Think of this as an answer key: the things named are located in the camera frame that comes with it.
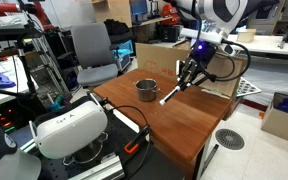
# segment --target gray chair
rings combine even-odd
[[[75,53],[82,66],[77,82],[82,86],[98,86],[116,78],[118,69],[104,23],[73,26]]]

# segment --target white floor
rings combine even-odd
[[[128,71],[137,68],[136,59]],[[73,100],[84,96],[80,89]],[[262,119],[256,109],[239,105],[233,116],[221,121],[215,129],[210,142],[209,152],[215,144],[218,129],[230,129],[239,133],[245,146],[241,150],[229,150],[221,146],[202,176],[202,180],[288,180],[288,141],[261,131]],[[115,114],[126,124],[138,131],[136,125],[124,115]]]

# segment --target table leg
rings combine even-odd
[[[195,167],[194,167],[194,174],[193,174],[193,180],[200,180],[204,168],[204,163],[207,155],[207,150],[210,145],[212,135],[210,135],[204,144],[201,151],[198,153],[196,157]]]

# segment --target chair backrest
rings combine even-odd
[[[104,23],[73,26],[71,29],[78,61],[82,68],[114,63],[110,39]]]

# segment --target circular vent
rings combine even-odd
[[[224,147],[231,150],[240,150],[244,147],[243,138],[229,129],[220,129],[215,134],[216,140]]]

